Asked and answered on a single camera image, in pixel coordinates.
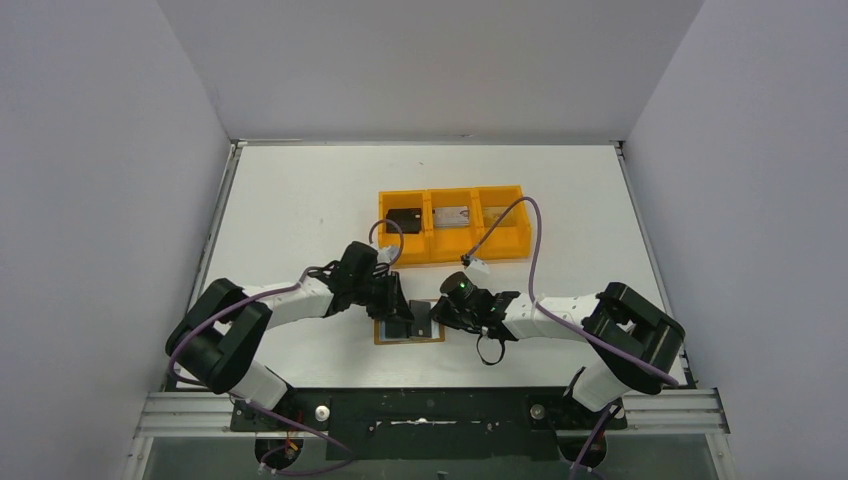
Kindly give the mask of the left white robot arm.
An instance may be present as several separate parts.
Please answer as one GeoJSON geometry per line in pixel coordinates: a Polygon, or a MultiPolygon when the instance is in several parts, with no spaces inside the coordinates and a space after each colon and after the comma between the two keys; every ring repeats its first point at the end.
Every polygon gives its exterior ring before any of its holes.
{"type": "Polygon", "coordinates": [[[413,310],[400,275],[374,247],[351,242],[340,259],[309,266],[293,283],[250,290],[227,278],[213,281],[165,344],[170,375],[256,405],[273,427],[295,416],[292,386],[255,356],[265,333],[305,319],[337,315],[352,306],[375,321],[410,324],[413,310]]]}

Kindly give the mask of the dark card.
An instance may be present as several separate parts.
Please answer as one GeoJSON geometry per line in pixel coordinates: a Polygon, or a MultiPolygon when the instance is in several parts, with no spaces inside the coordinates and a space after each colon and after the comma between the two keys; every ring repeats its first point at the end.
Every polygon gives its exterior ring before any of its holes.
{"type": "Polygon", "coordinates": [[[410,338],[431,339],[433,336],[433,323],[430,319],[431,302],[410,300],[409,307],[413,314],[413,322],[409,327],[410,338]]]}

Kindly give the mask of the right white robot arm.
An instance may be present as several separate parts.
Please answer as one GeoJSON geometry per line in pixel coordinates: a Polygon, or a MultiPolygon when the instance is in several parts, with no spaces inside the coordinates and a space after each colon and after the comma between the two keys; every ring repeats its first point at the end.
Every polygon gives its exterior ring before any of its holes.
{"type": "Polygon", "coordinates": [[[589,344],[597,358],[579,368],[562,400],[564,417],[575,426],[590,425],[630,391],[657,395],[678,383],[670,371],[684,328],[623,283],[611,282],[593,295],[538,297],[493,293],[457,272],[440,293],[429,316],[445,327],[500,344],[533,338],[589,344]]]}

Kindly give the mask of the tan leather card holder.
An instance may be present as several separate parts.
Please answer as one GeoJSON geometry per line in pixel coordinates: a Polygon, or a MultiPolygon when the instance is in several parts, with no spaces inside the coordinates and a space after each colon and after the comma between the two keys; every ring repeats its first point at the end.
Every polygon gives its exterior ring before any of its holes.
{"type": "Polygon", "coordinates": [[[374,325],[374,344],[377,346],[441,343],[446,340],[445,327],[430,318],[435,300],[411,300],[413,321],[380,320],[374,325]]]}

